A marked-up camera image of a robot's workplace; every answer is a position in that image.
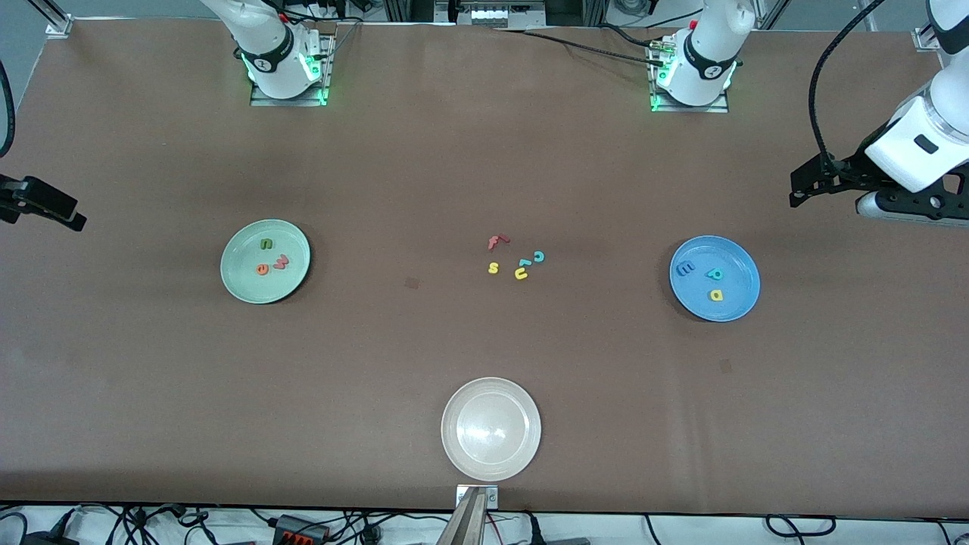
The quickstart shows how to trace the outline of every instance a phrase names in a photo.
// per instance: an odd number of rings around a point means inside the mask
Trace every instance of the plate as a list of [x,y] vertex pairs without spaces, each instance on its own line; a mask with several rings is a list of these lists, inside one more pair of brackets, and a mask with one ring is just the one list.
[[501,481],[521,472],[541,439],[535,402],[504,378],[479,378],[461,386],[441,418],[444,452],[462,473],[479,481]]
[[[222,283],[241,301],[273,303],[293,293],[306,278],[309,254],[309,240],[296,225],[281,219],[257,221],[226,244],[220,266]],[[289,263],[280,263],[281,256]]]
[[673,254],[670,286],[690,312],[711,322],[730,322],[757,303],[761,275],[739,244],[704,235],[684,242]]

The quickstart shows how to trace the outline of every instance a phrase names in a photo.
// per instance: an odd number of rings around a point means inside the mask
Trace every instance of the blue plate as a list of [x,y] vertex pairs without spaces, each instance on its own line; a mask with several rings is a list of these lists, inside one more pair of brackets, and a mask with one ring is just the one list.
[[711,322],[730,322],[757,303],[761,275],[739,244],[704,235],[684,242],[673,254],[670,286],[690,312]]

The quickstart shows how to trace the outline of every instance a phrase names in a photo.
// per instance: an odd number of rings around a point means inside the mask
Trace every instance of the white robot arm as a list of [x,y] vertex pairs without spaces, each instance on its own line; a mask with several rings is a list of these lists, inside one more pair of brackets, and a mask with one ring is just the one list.
[[[819,154],[792,172],[792,207],[857,189],[869,192],[856,203],[865,216],[969,226],[969,187],[965,194],[962,188],[969,176],[969,0],[926,0],[926,6],[949,65],[854,155],[833,161]],[[957,190],[946,189],[946,175],[959,179]]]
[[969,161],[969,1],[928,0],[927,7],[939,45],[954,57],[864,151],[912,193]]
[[757,17],[751,0],[704,0],[696,25],[672,36],[675,58],[656,84],[688,106],[705,106],[730,83]]
[[316,30],[284,23],[262,0],[200,1],[229,28],[249,77],[267,96],[293,98],[320,79]]

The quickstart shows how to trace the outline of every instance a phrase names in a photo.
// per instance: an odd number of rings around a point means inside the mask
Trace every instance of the white plate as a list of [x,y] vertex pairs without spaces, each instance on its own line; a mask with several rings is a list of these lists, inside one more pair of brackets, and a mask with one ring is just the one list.
[[504,378],[472,380],[451,396],[441,418],[444,452],[479,481],[518,474],[535,457],[542,420],[528,392]]

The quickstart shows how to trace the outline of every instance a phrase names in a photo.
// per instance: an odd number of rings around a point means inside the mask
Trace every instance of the green plate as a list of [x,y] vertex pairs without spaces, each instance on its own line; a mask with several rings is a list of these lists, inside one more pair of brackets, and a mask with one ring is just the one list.
[[[289,263],[280,263],[282,256]],[[260,274],[260,266],[266,266],[265,274]],[[220,268],[222,283],[236,298],[253,305],[273,303],[293,293],[306,278],[309,240],[288,221],[257,221],[229,240]]]

